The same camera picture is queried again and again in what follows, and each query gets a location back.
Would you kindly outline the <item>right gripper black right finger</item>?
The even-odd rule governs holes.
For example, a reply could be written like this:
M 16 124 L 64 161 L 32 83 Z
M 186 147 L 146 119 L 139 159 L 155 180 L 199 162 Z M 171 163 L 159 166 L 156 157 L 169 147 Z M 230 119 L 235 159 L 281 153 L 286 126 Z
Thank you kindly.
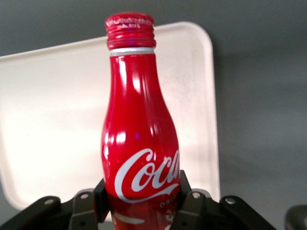
M 242 198 L 234 195 L 212 199 L 208 191 L 192 189 L 180 171 L 179 208 L 172 230 L 273 230 L 265 218 Z

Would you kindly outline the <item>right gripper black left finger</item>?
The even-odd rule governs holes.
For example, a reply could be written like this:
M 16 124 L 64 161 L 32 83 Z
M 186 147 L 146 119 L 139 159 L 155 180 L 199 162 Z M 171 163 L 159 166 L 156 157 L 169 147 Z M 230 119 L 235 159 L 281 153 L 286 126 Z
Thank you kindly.
M 79 191 L 62 203 L 57 196 L 45 196 L 0 226 L 2 230 L 97 230 L 110 211 L 105 182 Z

